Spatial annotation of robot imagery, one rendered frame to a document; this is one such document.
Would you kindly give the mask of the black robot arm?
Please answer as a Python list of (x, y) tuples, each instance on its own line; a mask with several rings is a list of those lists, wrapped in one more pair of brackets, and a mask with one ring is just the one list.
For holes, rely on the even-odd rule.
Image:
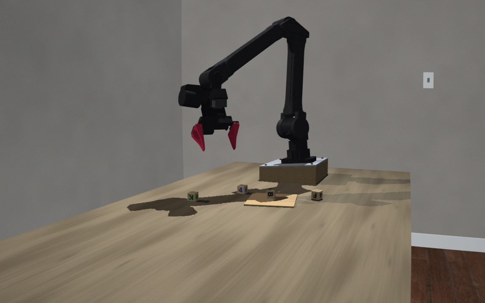
[(205, 117), (226, 116), (224, 107), (227, 107), (228, 96), (227, 90), (221, 89), (221, 85), (282, 37), (287, 39), (288, 60), (285, 106), (277, 123), (277, 133), (281, 138), (289, 139), (289, 150), (287, 157), (281, 159), (281, 164), (313, 163), (316, 157), (311, 157), (310, 149), (307, 149), (309, 124), (306, 112), (302, 109), (304, 49), (309, 32), (289, 16), (273, 22), (263, 32), (205, 70), (200, 75), (200, 85), (181, 86), (178, 102), (180, 106), (195, 109), (201, 106), (202, 115)]

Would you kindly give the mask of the beige flat mat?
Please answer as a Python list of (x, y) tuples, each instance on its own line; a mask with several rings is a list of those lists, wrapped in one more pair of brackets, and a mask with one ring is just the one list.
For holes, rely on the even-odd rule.
[(266, 198), (266, 193), (253, 192), (244, 205), (294, 208), (297, 197), (297, 194), (275, 194), (275, 198)]

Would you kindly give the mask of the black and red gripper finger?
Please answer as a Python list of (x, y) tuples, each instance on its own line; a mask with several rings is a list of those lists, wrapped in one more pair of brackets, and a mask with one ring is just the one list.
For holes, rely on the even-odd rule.
[(229, 133), (228, 133), (228, 137), (229, 137), (229, 140), (230, 140), (230, 143), (231, 143), (231, 146), (233, 147), (233, 150), (235, 150), (236, 148), (236, 138), (237, 138), (237, 131), (239, 129), (239, 126), (240, 124), (237, 122), (237, 123), (233, 123)]
[(199, 144), (201, 149), (205, 150), (205, 142), (203, 136), (203, 127), (201, 123), (196, 123), (191, 133), (191, 137)]

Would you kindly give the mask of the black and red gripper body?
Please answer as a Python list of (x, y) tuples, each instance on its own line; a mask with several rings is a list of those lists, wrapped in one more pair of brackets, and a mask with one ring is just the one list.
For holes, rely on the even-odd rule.
[(212, 135), (214, 129), (231, 129), (233, 123), (239, 123), (239, 121), (232, 121), (231, 116), (206, 116), (200, 117), (198, 123), (202, 124), (203, 134)]

